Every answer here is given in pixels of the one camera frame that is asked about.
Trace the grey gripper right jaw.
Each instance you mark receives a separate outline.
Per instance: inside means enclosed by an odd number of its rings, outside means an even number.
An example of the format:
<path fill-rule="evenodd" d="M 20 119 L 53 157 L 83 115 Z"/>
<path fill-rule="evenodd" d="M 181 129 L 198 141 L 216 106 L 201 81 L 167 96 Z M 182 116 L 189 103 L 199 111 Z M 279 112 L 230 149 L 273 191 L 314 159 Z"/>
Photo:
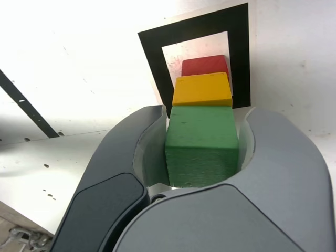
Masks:
<path fill-rule="evenodd" d="M 333 190 L 315 144 L 280 113 L 240 126 L 239 172 L 139 213 L 115 251 L 335 251 Z"/>

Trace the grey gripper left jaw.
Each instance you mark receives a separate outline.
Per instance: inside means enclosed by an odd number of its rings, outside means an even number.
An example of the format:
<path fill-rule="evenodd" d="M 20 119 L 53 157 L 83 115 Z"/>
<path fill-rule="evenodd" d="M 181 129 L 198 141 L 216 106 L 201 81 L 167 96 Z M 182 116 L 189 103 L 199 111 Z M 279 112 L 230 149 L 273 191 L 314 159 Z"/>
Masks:
<path fill-rule="evenodd" d="M 55 234 L 52 251 L 112 251 L 132 219 L 150 205 L 148 187 L 169 184 L 166 107 L 127 116 L 103 138 Z"/>

